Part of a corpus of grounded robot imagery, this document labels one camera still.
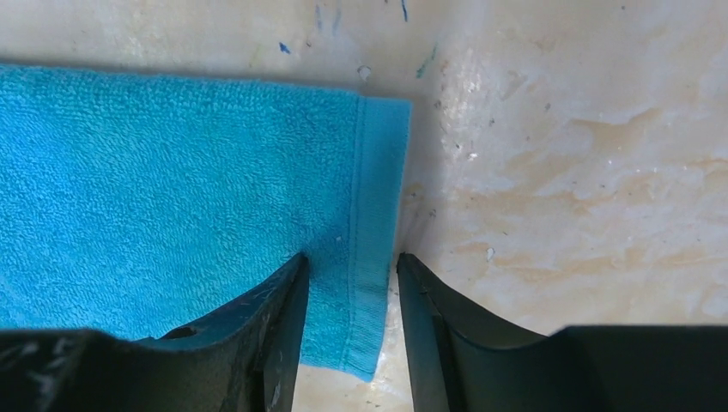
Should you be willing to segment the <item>bright blue terry towel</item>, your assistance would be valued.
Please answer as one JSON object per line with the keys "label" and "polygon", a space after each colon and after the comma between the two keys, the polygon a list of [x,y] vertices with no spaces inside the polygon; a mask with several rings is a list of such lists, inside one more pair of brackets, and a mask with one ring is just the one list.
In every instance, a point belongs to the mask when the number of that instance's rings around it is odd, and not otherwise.
{"label": "bright blue terry towel", "polygon": [[160,336],[311,265],[301,360],[369,381],[407,100],[1,68],[1,326]]}

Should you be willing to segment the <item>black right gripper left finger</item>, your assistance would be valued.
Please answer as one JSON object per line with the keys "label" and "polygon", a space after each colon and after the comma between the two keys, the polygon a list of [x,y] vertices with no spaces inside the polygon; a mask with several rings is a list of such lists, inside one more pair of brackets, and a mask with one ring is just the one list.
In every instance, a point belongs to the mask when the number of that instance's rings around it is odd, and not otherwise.
{"label": "black right gripper left finger", "polygon": [[309,263],[290,258],[255,288],[166,335],[5,330],[4,411],[289,411]]}

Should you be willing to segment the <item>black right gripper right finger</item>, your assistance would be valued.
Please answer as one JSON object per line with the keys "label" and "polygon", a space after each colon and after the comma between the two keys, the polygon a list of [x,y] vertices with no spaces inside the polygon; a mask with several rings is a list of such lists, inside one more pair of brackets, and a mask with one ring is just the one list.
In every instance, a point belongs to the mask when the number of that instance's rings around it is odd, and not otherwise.
{"label": "black right gripper right finger", "polygon": [[579,325],[543,336],[397,260],[417,411],[724,411],[727,329]]}

